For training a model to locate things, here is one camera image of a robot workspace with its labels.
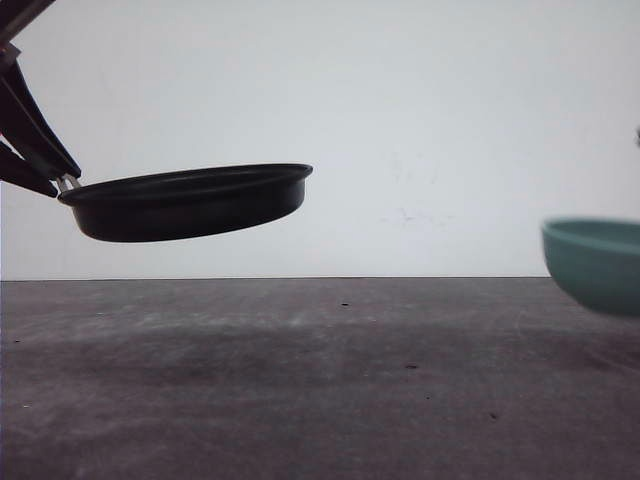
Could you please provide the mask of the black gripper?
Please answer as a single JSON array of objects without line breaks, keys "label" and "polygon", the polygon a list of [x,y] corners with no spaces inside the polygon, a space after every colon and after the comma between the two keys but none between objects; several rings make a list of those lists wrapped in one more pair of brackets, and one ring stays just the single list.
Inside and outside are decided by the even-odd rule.
[{"label": "black gripper", "polygon": [[1,0],[1,132],[22,158],[1,143],[1,180],[51,197],[46,178],[81,177],[81,169],[48,125],[24,79],[12,43],[54,0]]}]

